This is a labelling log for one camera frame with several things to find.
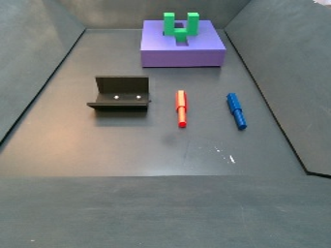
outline green u-shaped block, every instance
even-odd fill
[[[186,28],[175,27],[175,13],[163,14],[163,32],[166,36],[175,36],[176,41],[183,43],[187,41],[187,36],[198,35],[199,28],[199,13],[187,13]]]

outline black metal bracket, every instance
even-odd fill
[[[87,105],[96,109],[147,109],[148,77],[146,76],[96,76],[99,97]]]

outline purple platform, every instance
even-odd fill
[[[176,20],[187,26],[186,20]],[[210,20],[199,21],[198,36],[187,36],[187,46],[163,36],[163,20],[146,20],[142,38],[143,67],[220,67],[226,47]]]

